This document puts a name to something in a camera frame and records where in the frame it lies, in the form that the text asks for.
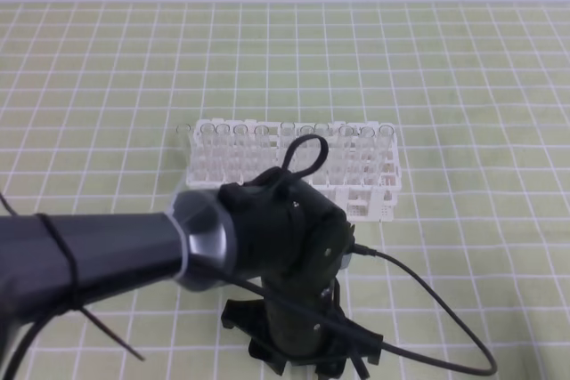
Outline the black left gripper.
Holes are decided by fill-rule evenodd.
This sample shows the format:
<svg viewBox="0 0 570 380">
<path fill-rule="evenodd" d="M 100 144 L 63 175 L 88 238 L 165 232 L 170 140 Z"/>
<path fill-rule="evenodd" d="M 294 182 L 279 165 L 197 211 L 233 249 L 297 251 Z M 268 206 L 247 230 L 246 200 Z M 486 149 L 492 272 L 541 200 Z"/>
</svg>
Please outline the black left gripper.
<svg viewBox="0 0 570 380">
<path fill-rule="evenodd" d="M 221 316 L 225 328 L 237 328 L 250 337 L 249 355 L 263 361 L 277 375 L 289 363 L 294 367 L 313 366 L 319 379 L 339 379 L 351 361 L 358 376 L 368 379 L 368 366 L 380 361 L 383 336 L 360 327 L 345 316 L 340 306 L 339 283 L 333 279 L 316 300 L 316 308 L 331 320 L 361 332 L 373 343 L 345 338 L 310 320 L 306 315 L 289 311 L 267 299 L 229 300 Z"/>
</svg>

